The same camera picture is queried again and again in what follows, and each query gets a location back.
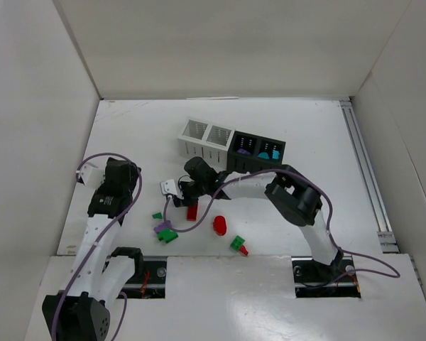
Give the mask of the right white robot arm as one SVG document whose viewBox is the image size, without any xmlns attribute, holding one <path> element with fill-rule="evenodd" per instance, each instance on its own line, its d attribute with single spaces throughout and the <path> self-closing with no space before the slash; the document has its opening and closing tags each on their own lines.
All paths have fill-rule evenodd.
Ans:
<svg viewBox="0 0 426 341">
<path fill-rule="evenodd" d="M 194 157 L 184 167 L 190 178 L 176 186 L 174 206 L 190 207 L 208 195 L 211 200 L 269 200 L 282 217 L 300 228 L 315 263 L 337 269 L 344 252 L 331 235 L 333 206 L 327 195 L 289 165 L 255 173 L 217 172 L 203 158 Z"/>
</svg>

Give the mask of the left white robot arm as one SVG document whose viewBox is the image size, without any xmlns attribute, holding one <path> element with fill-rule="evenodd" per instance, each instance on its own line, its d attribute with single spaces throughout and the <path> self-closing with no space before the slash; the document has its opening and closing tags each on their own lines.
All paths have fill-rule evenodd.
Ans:
<svg viewBox="0 0 426 341">
<path fill-rule="evenodd" d="M 136 272 L 136 260 L 111 247 L 126 213 L 141 194 L 141 169 L 127 157 L 106 153 L 103 173 L 86 158 L 76 180 L 96 190 L 87 210 L 82 242 L 67 278 L 55 295 L 47 295 L 42 311 L 52 340 L 105 340 L 110 308 Z"/>
</svg>

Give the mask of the small green lego wedge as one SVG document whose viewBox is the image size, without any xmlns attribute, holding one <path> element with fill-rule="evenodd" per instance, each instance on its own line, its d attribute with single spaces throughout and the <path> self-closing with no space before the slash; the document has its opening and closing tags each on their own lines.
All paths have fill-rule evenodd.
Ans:
<svg viewBox="0 0 426 341">
<path fill-rule="evenodd" d="M 152 215 L 153 219 L 163 219 L 163 214 L 161 212 L 155 213 Z"/>
</svg>

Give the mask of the red rectangular lego brick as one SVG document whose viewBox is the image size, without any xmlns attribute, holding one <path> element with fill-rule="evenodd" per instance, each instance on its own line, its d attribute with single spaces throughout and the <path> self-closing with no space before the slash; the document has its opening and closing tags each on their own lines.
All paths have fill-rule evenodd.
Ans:
<svg viewBox="0 0 426 341">
<path fill-rule="evenodd" d="M 198 204 L 194 204 L 187 208 L 186 220 L 188 222 L 196 222 L 197 221 L 197 212 L 198 212 Z"/>
</svg>

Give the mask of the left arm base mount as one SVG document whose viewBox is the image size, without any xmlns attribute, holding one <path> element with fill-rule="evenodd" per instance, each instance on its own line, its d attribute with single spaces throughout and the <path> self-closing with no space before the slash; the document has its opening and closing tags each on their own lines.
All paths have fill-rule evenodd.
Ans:
<svg viewBox="0 0 426 341">
<path fill-rule="evenodd" d="M 143 269 L 131 277 L 121 289 L 130 299 L 164 299 L 167 258 L 143 258 Z"/>
</svg>

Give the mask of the purple oval lego piece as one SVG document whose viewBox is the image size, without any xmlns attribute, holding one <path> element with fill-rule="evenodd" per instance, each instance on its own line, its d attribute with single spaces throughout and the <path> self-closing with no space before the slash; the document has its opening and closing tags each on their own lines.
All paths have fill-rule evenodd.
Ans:
<svg viewBox="0 0 426 341">
<path fill-rule="evenodd" d="M 249 152 L 249 151 L 247 151 L 246 149 L 243 149 L 243 148 L 239 148 L 236 152 L 237 152 L 237 153 L 244 154 L 244 155 L 248 155 L 248 156 L 251 156 L 251 155 L 252 155 L 252 153 L 251 153 L 251 152 Z"/>
</svg>

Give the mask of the purple studded lego brick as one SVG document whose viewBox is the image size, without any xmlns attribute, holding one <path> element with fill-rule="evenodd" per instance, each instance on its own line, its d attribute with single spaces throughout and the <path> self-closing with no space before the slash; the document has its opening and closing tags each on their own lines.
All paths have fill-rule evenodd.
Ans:
<svg viewBox="0 0 426 341">
<path fill-rule="evenodd" d="M 162 222 L 162 223 L 160 223 L 157 227 L 154 227 L 153 228 L 153 231 L 156 233 L 156 234 L 159 234 L 159 233 L 161 233 L 162 231 L 165 231 L 165 230 L 169 230 L 169 231 L 171 231 L 172 230 L 172 224 L 171 224 L 171 221 L 170 220 L 166 220 L 166 221 L 164 221 L 164 222 Z"/>
</svg>

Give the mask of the teal round lego piece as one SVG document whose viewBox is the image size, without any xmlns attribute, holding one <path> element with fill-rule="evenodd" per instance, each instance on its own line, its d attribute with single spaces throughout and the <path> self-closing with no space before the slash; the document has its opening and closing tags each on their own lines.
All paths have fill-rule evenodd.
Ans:
<svg viewBox="0 0 426 341">
<path fill-rule="evenodd" d="M 268 153 L 266 153 L 266 152 L 261 152 L 261 153 L 259 153 L 259 154 L 258 154 L 258 157 L 259 157 L 259 158 L 262 158 L 262 159 L 266 159 L 266 160 L 269 160 L 269 159 L 270 159 L 270 157 L 269 157 Z"/>
</svg>

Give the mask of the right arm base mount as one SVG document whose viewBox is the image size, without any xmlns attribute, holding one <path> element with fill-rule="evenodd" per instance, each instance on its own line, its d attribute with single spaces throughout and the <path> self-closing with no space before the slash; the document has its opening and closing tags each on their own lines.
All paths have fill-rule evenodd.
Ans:
<svg viewBox="0 0 426 341">
<path fill-rule="evenodd" d="M 343 258 L 335 268 L 315 262 L 309 257 L 292 259 L 296 298 L 360 298 L 361 292 L 355 274 L 336 280 L 348 269 L 354 268 L 351 257 Z"/>
</svg>

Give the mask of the green notched lego brick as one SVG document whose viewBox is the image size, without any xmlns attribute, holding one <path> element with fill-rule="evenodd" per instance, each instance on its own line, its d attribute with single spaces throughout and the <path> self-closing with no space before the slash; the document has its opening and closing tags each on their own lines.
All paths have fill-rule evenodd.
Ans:
<svg viewBox="0 0 426 341">
<path fill-rule="evenodd" d="M 172 231 L 171 229 L 164 229 L 158 233 L 158 240 L 160 242 L 165 242 L 166 244 L 178 238 L 178 233 Z"/>
</svg>

